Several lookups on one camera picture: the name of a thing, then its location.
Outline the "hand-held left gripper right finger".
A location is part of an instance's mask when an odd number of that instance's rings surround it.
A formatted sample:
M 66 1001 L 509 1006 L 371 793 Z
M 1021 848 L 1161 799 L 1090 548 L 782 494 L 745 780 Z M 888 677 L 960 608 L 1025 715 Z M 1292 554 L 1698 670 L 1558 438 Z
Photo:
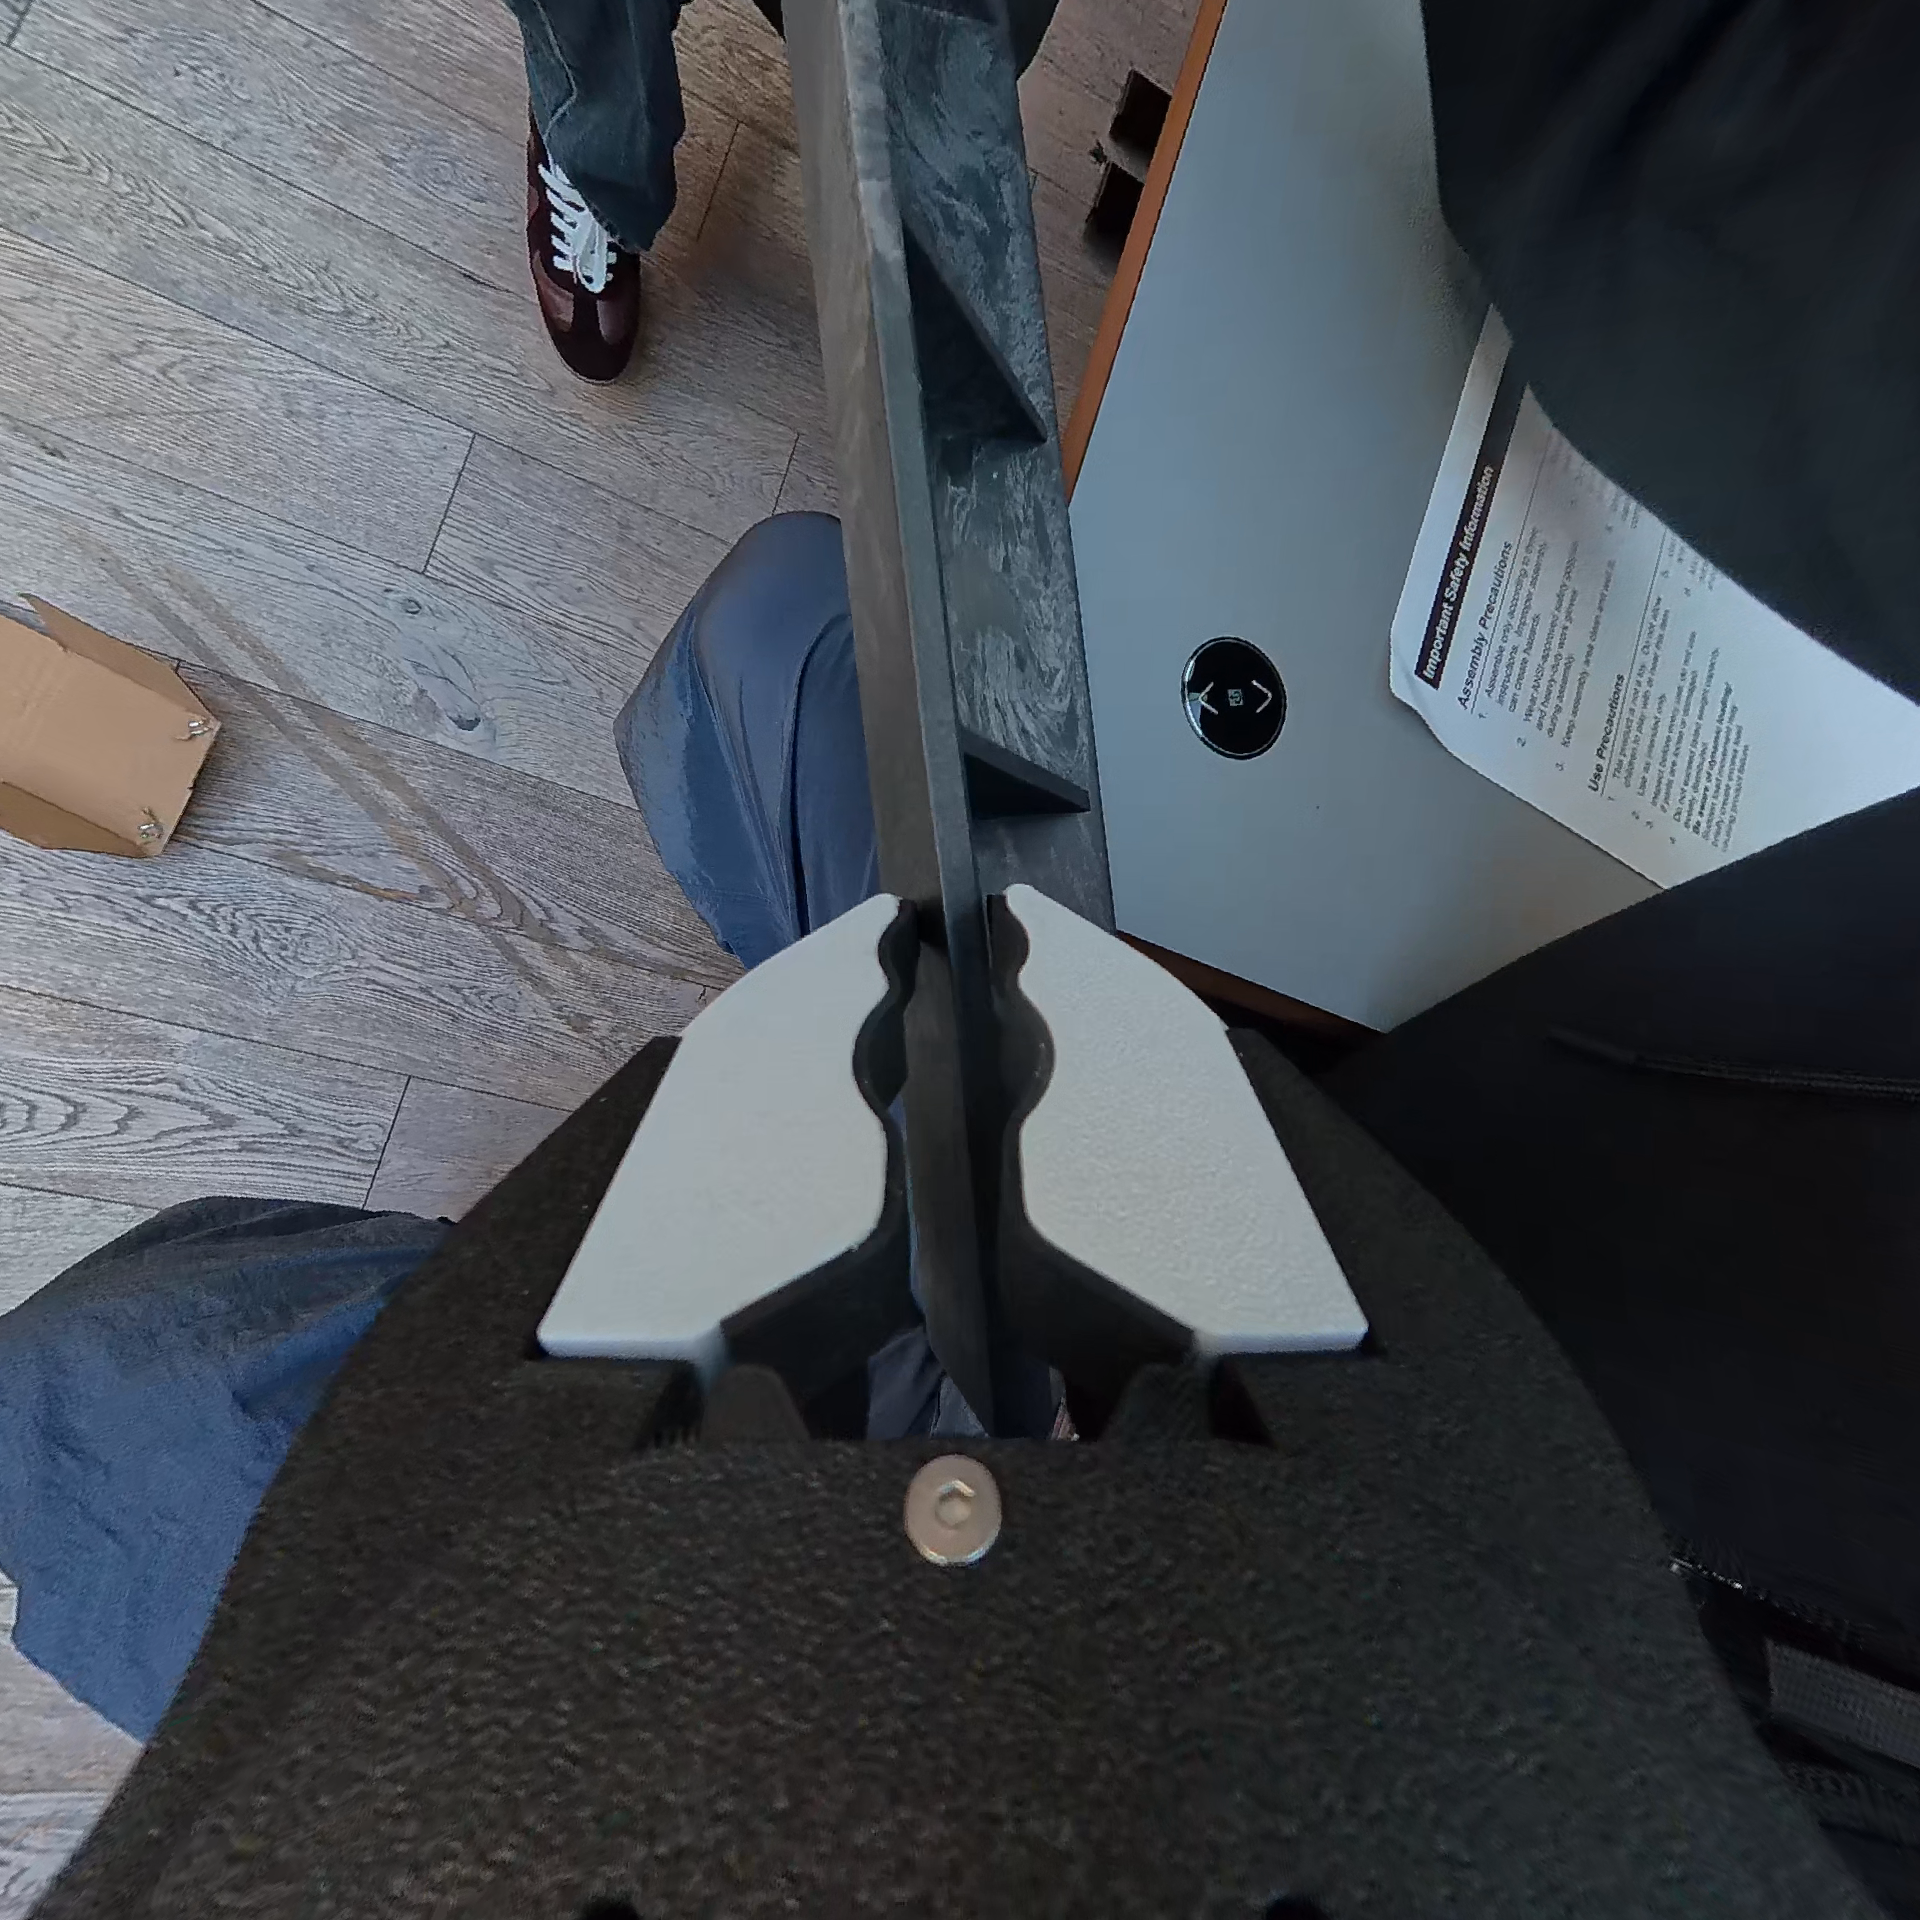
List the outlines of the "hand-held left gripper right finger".
M 1021 1031 L 1008 1296 L 1053 1358 L 1345 1354 L 1367 1315 L 1223 1021 L 1060 902 L 999 900 Z

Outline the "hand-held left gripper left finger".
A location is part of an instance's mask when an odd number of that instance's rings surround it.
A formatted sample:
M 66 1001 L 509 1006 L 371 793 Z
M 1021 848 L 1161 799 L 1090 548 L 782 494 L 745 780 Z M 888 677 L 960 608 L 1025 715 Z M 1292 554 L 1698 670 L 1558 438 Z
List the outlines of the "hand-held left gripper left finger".
M 864 1364 L 907 1322 L 920 937 L 860 902 L 685 1035 L 541 1321 L 554 1360 Z

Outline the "black ribbed plastic panel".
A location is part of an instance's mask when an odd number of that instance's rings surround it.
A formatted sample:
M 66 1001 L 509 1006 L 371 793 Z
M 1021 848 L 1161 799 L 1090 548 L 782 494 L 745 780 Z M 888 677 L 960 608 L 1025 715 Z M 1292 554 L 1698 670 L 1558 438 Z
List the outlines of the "black ribbed plastic panel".
M 881 891 L 913 909 L 900 1137 L 931 1352 L 980 1429 L 1057 1397 L 1006 1307 L 989 900 L 1115 928 L 1021 128 L 1057 4 L 782 4 Z

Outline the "person's right forearm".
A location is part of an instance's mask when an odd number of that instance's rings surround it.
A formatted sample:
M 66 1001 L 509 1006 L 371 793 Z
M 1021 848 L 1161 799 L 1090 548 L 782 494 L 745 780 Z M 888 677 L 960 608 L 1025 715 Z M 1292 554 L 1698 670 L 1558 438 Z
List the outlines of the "person's right forearm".
M 1423 4 L 1446 219 L 1550 419 L 1919 687 L 1919 8 Z

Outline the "black round desk button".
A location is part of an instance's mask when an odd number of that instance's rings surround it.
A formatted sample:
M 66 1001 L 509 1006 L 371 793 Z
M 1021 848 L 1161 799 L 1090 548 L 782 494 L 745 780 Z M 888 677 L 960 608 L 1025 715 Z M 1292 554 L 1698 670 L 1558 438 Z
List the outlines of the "black round desk button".
M 1261 648 L 1216 636 L 1188 659 L 1182 677 L 1188 726 L 1216 756 L 1253 762 L 1279 741 L 1289 696 L 1279 668 Z

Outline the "grey desk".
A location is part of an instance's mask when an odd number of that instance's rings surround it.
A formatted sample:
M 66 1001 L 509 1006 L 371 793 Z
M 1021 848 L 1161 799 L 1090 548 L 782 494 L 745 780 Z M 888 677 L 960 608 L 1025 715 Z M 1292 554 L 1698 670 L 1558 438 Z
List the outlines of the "grey desk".
M 1369 1029 L 1657 892 L 1386 681 L 1487 313 L 1421 4 L 1223 4 L 1072 498 L 1117 924 Z M 1216 636 L 1285 681 L 1253 762 L 1188 726 Z

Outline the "person's blue trousers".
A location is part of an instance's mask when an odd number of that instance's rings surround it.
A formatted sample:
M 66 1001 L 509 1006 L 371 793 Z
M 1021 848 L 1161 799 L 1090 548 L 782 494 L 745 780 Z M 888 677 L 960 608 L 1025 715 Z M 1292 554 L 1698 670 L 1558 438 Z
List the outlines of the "person's blue trousers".
M 754 526 L 616 724 L 662 866 L 748 969 L 879 891 L 838 522 Z M 148 1741 L 264 1494 L 449 1223 L 322 1203 L 169 1208 L 2 1324 L 14 1644 Z

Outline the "white instruction manual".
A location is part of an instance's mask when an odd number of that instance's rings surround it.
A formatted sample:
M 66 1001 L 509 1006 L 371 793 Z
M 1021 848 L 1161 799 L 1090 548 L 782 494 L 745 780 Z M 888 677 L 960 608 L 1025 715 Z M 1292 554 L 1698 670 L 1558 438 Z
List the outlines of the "white instruction manual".
M 1386 681 L 1457 762 L 1659 887 L 1919 786 L 1917 704 L 1590 464 L 1528 390 L 1496 311 Z

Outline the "brown cardboard piece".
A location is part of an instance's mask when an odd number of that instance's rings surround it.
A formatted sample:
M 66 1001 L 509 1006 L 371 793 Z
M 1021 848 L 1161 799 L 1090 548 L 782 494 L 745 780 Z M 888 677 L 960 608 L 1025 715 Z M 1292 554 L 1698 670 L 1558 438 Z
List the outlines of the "brown cardboard piece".
M 156 859 L 219 719 L 167 661 L 28 597 L 4 612 L 2 829 L 47 851 Z

